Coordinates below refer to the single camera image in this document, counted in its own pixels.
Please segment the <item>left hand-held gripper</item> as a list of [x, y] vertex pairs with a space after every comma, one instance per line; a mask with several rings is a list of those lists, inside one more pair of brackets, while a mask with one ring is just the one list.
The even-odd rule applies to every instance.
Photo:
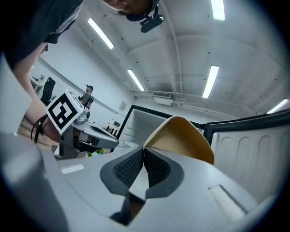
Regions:
[[57, 159], [76, 158], [81, 152], [110, 152], [119, 145], [119, 140], [106, 130], [87, 124], [87, 134], [92, 138], [90, 143], [74, 139], [77, 126], [88, 122], [90, 111], [85, 109], [77, 96], [66, 89], [54, 98], [46, 108], [48, 118], [60, 135], [59, 154]]

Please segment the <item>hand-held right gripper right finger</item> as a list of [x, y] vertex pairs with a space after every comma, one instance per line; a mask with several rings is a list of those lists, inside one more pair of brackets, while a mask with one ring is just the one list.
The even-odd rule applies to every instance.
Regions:
[[139, 232], [242, 231], [257, 201], [207, 162], [145, 148], [149, 188], [132, 222]]

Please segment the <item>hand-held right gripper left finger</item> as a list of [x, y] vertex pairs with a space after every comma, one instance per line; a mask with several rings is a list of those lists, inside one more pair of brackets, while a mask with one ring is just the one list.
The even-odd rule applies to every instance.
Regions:
[[58, 161], [61, 204], [71, 232], [143, 232], [133, 224], [130, 192], [143, 167], [142, 147]]

